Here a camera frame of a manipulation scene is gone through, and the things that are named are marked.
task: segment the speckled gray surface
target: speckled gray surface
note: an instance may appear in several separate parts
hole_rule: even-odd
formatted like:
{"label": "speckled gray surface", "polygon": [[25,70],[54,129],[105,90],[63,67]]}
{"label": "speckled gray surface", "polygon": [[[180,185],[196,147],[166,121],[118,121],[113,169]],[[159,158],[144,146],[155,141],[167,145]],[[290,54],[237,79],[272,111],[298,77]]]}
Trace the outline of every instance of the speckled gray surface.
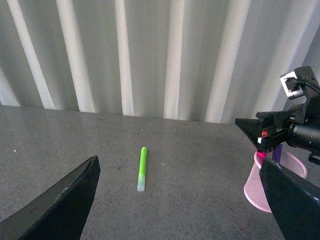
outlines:
{"label": "speckled gray surface", "polygon": [[[0,136],[0,221],[98,155],[82,240],[283,239],[244,196],[255,150],[235,125],[0,106]],[[143,146],[146,191],[137,192]],[[290,152],[320,186],[308,152]]]}

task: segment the pink pen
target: pink pen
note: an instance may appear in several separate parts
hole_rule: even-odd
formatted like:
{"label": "pink pen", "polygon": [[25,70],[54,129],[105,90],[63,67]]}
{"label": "pink pen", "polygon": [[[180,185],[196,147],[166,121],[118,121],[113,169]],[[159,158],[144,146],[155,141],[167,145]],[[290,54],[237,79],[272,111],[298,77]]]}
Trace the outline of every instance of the pink pen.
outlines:
{"label": "pink pen", "polygon": [[261,164],[264,162],[264,159],[265,157],[267,156],[267,153],[266,152],[256,152],[256,154],[258,155],[260,161],[261,161]]}

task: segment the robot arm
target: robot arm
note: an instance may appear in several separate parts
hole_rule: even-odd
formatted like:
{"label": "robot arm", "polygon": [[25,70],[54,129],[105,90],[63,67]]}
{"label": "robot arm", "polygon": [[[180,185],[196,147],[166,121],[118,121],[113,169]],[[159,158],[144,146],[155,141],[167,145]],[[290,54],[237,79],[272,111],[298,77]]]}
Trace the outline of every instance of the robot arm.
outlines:
{"label": "robot arm", "polygon": [[[311,152],[308,160],[320,165],[320,88],[310,66],[280,77],[289,99],[305,95],[304,104],[288,111],[258,112],[257,119],[235,124],[259,152],[269,153],[282,142]],[[320,239],[320,188],[266,157],[260,179],[273,216],[286,240]]]}
{"label": "robot arm", "polygon": [[299,67],[280,77],[289,99],[305,95],[304,104],[288,111],[257,112],[257,119],[235,119],[259,152],[269,153],[281,143],[311,152],[309,160],[320,165],[320,87],[310,66]]}

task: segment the pink mesh basket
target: pink mesh basket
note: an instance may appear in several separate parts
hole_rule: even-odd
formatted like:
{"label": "pink mesh basket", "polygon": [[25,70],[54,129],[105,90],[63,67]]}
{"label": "pink mesh basket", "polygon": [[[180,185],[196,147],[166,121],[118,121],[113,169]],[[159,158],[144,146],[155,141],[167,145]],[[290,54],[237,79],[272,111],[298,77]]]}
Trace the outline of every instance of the pink mesh basket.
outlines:
{"label": "pink mesh basket", "polygon": [[[291,170],[295,174],[302,178],[307,177],[307,169],[305,165],[290,153],[283,151],[281,154],[280,164],[287,169]],[[261,160],[257,155],[254,154],[254,164],[251,169],[250,175],[246,184],[244,185],[244,195],[249,200],[249,202],[256,208],[271,213],[264,187],[262,186],[259,170],[261,169]]]}

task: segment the curtain fold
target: curtain fold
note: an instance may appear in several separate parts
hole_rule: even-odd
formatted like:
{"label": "curtain fold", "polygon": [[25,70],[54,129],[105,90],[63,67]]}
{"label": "curtain fold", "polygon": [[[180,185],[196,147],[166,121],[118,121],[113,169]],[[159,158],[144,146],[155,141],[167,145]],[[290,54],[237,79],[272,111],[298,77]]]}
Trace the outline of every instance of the curtain fold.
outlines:
{"label": "curtain fold", "polygon": [[0,2],[0,103],[232,123],[320,78],[320,0]]}

